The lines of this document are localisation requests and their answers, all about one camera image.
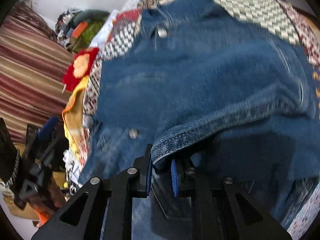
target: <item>blue denim fabric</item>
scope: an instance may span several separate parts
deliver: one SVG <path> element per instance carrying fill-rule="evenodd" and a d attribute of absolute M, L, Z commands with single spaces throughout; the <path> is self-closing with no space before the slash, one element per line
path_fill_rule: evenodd
<path fill-rule="evenodd" d="M 166 38 L 159 36 L 159 29 L 166 30 Z M 314 88 L 310 87 L 311 69 L 302 48 L 260 26 L 233 19 L 212 0 L 177 0 L 145 10 L 131 50 L 103 63 L 95 116 L 98 125 L 79 182 L 116 175 L 144 154 L 147 143 L 153 143 L 154 197 L 167 218 L 187 219 L 188 205 L 169 193 L 167 162 L 206 140 L 203 145 L 208 148 L 198 163 L 214 149 L 209 158 L 214 165 L 202 164 L 201 168 L 217 177 L 255 181 L 251 191 L 260 193 L 261 203 L 270 203 L 267 208 L 272 213 L 283 188 L 290 183 L 292 187 L 295 179 L 319 175 L 319 123 Z M 265 124 L 270 117 L 277 118 L 278 130 Z M 253 128 L 250 133 L 243 127 Z M 130 138 L 132 128 L 139 131 L 137 138 Z M 255 158 L 259 152 L 250 145 L 264 134 L 280 148 Z M 216 145 L 219 138 L 220 148 Z M 245 138 L 244 148 L 224 145 L 233 138 Z M 307 195 L 311 188 L 305 188 Z M 294 204 L 289 194 L 286 199 Z M 154 213 L 149 199 L 134 202 L 133 239 L 156 239 L 159 228 L 152 227 L 149 219 L 157 217 L 165 224 L 166 217 Z M 288 217 L 291 204 L 280 215 L 272 214 L 281 222 Z M 159 230 L 159 239 L 169 239 L 165 233 Z"/>

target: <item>triangular cutout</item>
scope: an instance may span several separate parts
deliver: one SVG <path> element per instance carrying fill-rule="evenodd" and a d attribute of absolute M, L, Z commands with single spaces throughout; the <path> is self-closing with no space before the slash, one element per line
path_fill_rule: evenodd
<path fill-rule="evenodd" d="M 235 196 L 239 204 L 244 223 L 247 226 L 263 220 L 262 215 L 254 208 L 254 206 L 249 203 L 244 196 L 239 193 L 236 193 Z"/>
<path fill-rule="evenodd" d="M 84 192 L 71 206 L 60 216 L 60 221 L 76 227 L 80 221 L 82 211 L 88 199 L 88 193 Z"/>

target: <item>denim garment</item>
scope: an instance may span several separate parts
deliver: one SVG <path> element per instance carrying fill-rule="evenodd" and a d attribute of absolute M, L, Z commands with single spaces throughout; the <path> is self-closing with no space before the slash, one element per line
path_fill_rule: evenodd
<path fill-rule="evenodd" d="M 269 132 L 278 142 L 282 138 L 290 142 L 290 147 L 282 147 L 280 156 L 272 154 L 275 159 L 256 163 L 255 169 L 243 176 L 246 153 L 237 148 L 232 157 L 239 165 L 234 165 L 230 173 L 228 160 L 220 157 L 226 161 L 221 166 L 226 170 L 212 167 L 216 176 L 227 173 L 239 181 L 259 181 L 256 185 L 263 188 L 277 179 L 285 187 L 288 181 L 292 185 L 295 179 L 317 177 L 316 141 L 294 141 L 300 130 L 318 125 L 313 120 L 316 107 L 314 89 L 309 87 L 311 69 L 302 48 L 292 47 L 260 26 L 238 22 L 212 0 L 176 0 L 146 10 L 132 49 L 121 58 L 103 63 L 95 116 L 98 125 L 79 182 L 85 183 L 92 176 L 116 175 L 144 154 L 147 143 L 154 143 L 151 154 L 158 177 L 152 183 L 153 193 L 167 217 L 188 217 L 188 212 L 180 208 L 185 208 L 184 204 L 175 205 L 175 212 L 166 211 L 172 205 L 165 204 L 173 203 L 168 195 L 171 181 L 162 179 L 160 170 L 167 172 L 167 161 L 175 156 L 172 154 L 185 153 L 183 149 L 204 139 L 210 141 L 221 131 L 230 131 L 232 137 L 233 129 L 247 123 L 257 127 L 257 136 Z M 282 118 L 290 120 L 295 129 L 284 127 L 284 134 L 277 136 L 276 131 L 259 126 L 270 116 L 279 117 L 280 122 Z M 130 136 L 132 129 L 139 134 Z M 290 133 L 294 132 L 296 137 L 291 139 Z M 248 143 L 253 142 L 250 136 Z M 277 167 L 276 172 L 263 174 L 264 166 Z M 266 190 L 264 193 L 265 199 L 274 198 L 271 212 L 278 196 Z M 134 202 L 137 204 L 132 214 L 139 219 L 132 225 L 133 235 L 150 233 L 146 239 L 152 239 L 157 230 L 150 228 L 147 220 L 156 214 L 150 208 L 140 209 L 150 206 L 148 199 Z"/>

